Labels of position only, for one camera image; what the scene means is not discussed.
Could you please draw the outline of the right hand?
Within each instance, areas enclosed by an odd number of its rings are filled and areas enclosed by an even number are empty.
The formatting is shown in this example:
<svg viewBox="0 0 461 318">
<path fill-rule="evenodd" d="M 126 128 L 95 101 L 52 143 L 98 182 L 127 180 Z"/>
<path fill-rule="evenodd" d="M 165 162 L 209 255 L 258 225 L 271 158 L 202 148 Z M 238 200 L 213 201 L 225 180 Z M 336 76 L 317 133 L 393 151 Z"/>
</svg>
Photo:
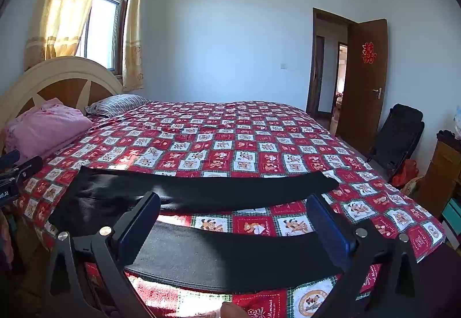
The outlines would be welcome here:
<svg viewBox="0 0 461 318">
<path fill-rule="evenodd" d="M 224 302 L 220 307 L 221 318 L 249 318 L 247 312 L 231 302 Z"/>
</svg>

